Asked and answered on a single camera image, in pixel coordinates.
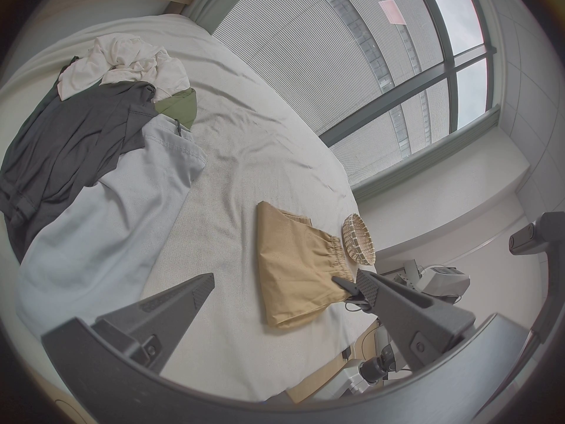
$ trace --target white wall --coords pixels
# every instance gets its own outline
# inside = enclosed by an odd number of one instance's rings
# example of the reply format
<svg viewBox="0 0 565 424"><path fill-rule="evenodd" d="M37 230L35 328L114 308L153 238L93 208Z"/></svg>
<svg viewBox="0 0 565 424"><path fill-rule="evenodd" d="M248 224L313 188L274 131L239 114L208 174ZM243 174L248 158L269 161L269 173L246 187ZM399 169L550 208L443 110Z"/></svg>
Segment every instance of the white wall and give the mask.
<svg viewBox="0 0 565 424"><path fill-rule="evenodd" d="M500 128L530 163L517 189L532 221L565 210L565 76L543 29L521 0L491 0L502 32L506 89ZM540 255L547 285L547 258Z"/></svg>
<svg viewBox="0 0 565 424"><path fill-rule="evenodd" d="M512 194L529 165L498 129L449 159L359 204L378 258L421 245Z"/></svg>
<svg viewBox="0 0 565 424"><path fill-rule="evenodd" d="M473 221L424 245L379 259L377 271L384 273L415 259L418 265L446 265L469 274L471 285L457 303L473 312L476 324L500 313L530 328L544 293L536 255L513 256L508 239L528 223L515 194Z"/></svg>

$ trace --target tan shorts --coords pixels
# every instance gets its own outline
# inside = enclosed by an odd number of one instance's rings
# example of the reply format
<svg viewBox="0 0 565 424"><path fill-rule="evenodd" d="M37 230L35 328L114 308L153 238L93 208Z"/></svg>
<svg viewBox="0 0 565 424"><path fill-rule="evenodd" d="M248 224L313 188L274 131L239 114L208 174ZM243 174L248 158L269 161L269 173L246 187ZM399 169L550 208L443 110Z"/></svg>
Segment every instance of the tan shorts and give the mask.
<svg viewBox="0 0 565 424"><path fill-rule="evenodd" d="M269 326L296 328L349 297L332 281L332 276L353 281L339 237L265 201L257 213L259 281Z"/></svg>

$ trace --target window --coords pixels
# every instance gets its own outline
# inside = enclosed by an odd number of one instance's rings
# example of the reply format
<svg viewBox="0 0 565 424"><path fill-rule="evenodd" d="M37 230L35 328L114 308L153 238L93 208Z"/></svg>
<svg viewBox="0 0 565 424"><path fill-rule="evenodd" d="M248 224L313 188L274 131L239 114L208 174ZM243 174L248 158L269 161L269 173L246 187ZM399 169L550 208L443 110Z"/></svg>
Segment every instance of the window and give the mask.
<svg viewBox="0 0 565 424"><path fill-rule="evenodd" d="M352 186L485 112L494 50L472 0L234 1L213 35L333 150Z"/></svg>

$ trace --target sky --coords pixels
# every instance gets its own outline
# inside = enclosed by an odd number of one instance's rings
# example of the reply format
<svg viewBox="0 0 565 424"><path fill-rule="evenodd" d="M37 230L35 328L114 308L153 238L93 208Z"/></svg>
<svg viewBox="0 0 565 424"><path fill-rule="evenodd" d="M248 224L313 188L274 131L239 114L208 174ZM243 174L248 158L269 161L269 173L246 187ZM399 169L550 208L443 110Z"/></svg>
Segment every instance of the sky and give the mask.
<svg viewBox="0 0 565 424"><path fill-rule="evenodd" d="M458 54L483 43L477 14L471 0L436 0L448 29L453 53ZM485 112L486 60L457 74L459 128Z"/></svg>

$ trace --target clothing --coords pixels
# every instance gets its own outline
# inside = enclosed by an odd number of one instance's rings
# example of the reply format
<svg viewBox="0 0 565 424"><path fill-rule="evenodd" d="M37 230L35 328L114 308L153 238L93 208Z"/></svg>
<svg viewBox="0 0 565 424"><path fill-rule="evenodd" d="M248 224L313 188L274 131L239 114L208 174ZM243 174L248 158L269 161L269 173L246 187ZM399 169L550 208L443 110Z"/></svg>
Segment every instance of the clothing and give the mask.
<svg viewBox="0 0 565 424"><path fill-rule="evenodd" d="M137 300L190 188L206 163L189 131L165 115L142 129L145 147L83 188L32 242L21 263L16 312L38 338L78 316Z"/></svg>
<svg viewBox="0 0 565 424"><path fill-rule="evenodd" d="M190 130L196 119L196 91L189 88L155 103L155 110L176 119Z"/></svg>
<svg viewBox="0 0 565 424"><path fill-rule="evenodd" d="M88 55L74 62L59 76L62 101L101 84L120 81L146 81L156 88L153 102L190 88L187 71L164 47L144 42L128 33L110 33L97 37Z"/></svg>
<svg viewBox="0 0 565 424"><path fill-rule="evenodd" d="M257 257L271 327L299 327L350 296L332 281L353 281L339 237L265 201L257 205Z"/></svg>
<svg viewBox="0 0 565 424"><path fill-rule="evenodd" d="M18 261L83 187L113 170L120 154L144 146L141 128L157 115L154 93L146 82L120 82L65 102L52 89L39 103L0 168L0 211Z"/></svg>

